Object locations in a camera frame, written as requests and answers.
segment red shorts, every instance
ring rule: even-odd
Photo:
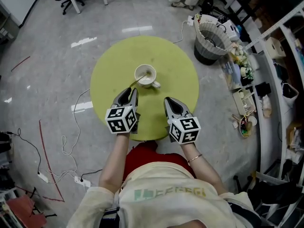
[[[123,180],[134,171],[136,168],[141,167],[151,162],[172,162],[178,164],[189,171],[194,177],[193,169],[188,165],[187,160],[179,154],[158,154],[156,153],[157,143],[155,141],[142,142],[133,148],[125,160]]]

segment white cable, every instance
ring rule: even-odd
[[[178,41],[175,41],[175,42],[172,42],[172,43],[177,43],[177,42],[180,42],[180,41],[182,41],[182,40],[184,39],[184,37],[183,37],[183,35],[182,35],[182,30],[184,29],[184,23],[187,23],[187,22],[188,22],[188,21],[185,20],[185,21],[183,21],[182,24],[181,24],[181,40],[178,40]]]
[[[64,150],[64,147],[65,147],[65,145],[66,145],[66,143],[67,143],[67,137],[66,137],[65,135],[63,135],[63,136],[61,137],[61,140],[62,140],[62,153],[63,153],[64,155],[68,155],[68,156],[71,156],[71,157],[73,158],[73,161],[74,161],[74,164],[75,164],[75,169],[74,169],[74,170],[66,170],[66,171],[63,171],[60,175],[56,175],[56,174],[55,174],[54,172],[52,172],[51,170],[48,170],[48,171],[44,170],[44,171],[46,171],[47,173],[53,174],[54,176],[56,176],[56,177],[59,178],[56,182],[50,183],[50,184],[57,184],[58,182],[60,182],[60,180],[61,180],[66,174],[69,174],[71,177],[74,178],[74,176],[71,175],[70,172],[73,172],[73,173],[77,176],[77,173],[76,173],[76,171],[77,171],[77,163],[76,163],[75,158],[72,156],[72,152],[73,152],[73,149],[74,149],[75,145],[77,144],[78,139],[79,139],[79,136],[80,136],[80,127],[79,127],[78,122],[77,122],[76,117],[75,117],[75,110],[76,110],[76,105],[77,105],[77,103],[78,103],[78,100],[79,100],[80,96],[82,96],[84,93],[88,92],[89,90],[90,90],[90,89],[87,89],[86,91],[82,92],[82,93],[79,95],[79,97],[78,97],[78,99],[77,99],[77,101],[76,101],[76,103],[75,103],[75,106],[74,106],[73,115],[74,115],[74,119],[75,119],[75,122],[76,122],[76,125],[77,125],[77,127],[78,127],[79,132],[78,132],[78,136],[77,136],[76,142],[75,142],[74,145],[72,146],[72,150],[71,150],[70,153],[68,153],[68,152],[66,152],[66,151]]]

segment cup handle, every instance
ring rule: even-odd
[[[154,88],[159,89],[159,88],[161,87],[161,84],[158,83],[158,82],[156,82],[156,81],[154,81],[154,82],[152,83],[152,86],[153,86]]]

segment grey floor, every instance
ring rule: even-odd
[[[17,132],[38,147],[47,170],[39,132],[41,120],[44,144],[54,173],[74,168],[71,157],[61,151],[61,136],[67,136],[66,151],[70,151],[78,134],[71,107],[78,96],[89,88],[91,73],[98,58],[115,42],[127,37],[152,35],[176,41],[181,37],[181,23],[194,12],[172,8],[168,0],[85,0],[77,15],[71,7],[62,15],[60,4],[54,0],[38,0],[17,39],[5,51],[0,63],[0,129]],[[152,26],[152,29],[122,32],[122,29]],[[202,127],[197,148],[221,175],[231,191],[235,191],[232,177],[239,174],[244,185],[246,176],[257,167],[258,134],[243,139],[231,125],[231,114],[237,114],[231,92],[219,66],[205,66],[193,55],[194,27],[184,26],[184,40],[177,45],[192,60],[199,76],[199,100],[195,115]],[[85,38],[96,40],[71,48],[73,42]],[[30,56],[13,72],[10,70]],[[104,165],[111,151],[114,136],[90,108],[89,93],[78,103],[86,109],[76,114],[81,135],[73,156],[78,164],[77,174],[95,171]],[[44,183],[37,176],[39,157],[36,150],[13,138],[14,159],[12,175],[16,184],[41,196],[60,199],[55,185]],[[180,147],[168,137],[159,141],[159,153],[177,152]],[[97,185],[99,174],[86,178]],[[65,202],[35,197],[45,208],[48,227],[64,227],[84,196],[84,189],[66,175],[58,183]]]

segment plastic container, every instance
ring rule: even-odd
[[[234,25],[234,23],[231,22],[231,20],[228,20],[227,22],[222,24],[226,28],[226,34],[228,35],[229,39],[231,41],[237,41],[239,40],[239,31],[237,27]]]
[[[238,113],[241,116],[249,116],[251,113],[256,111],[256,105],[253,101],[252,95],[246,97],[249,94],[251,94],[250,90],[245,89],[240,89],[233,93],[233,98],[236,102]]]
[[[279,59],[286,56],[279,40],[270,37],[266,41],[267,51],[272,59]]]
[[[223,70],[228,89],[235,90],[241,88],[241,72],[239,66],[233,62],[230,53],[220,58],[219,64]]]

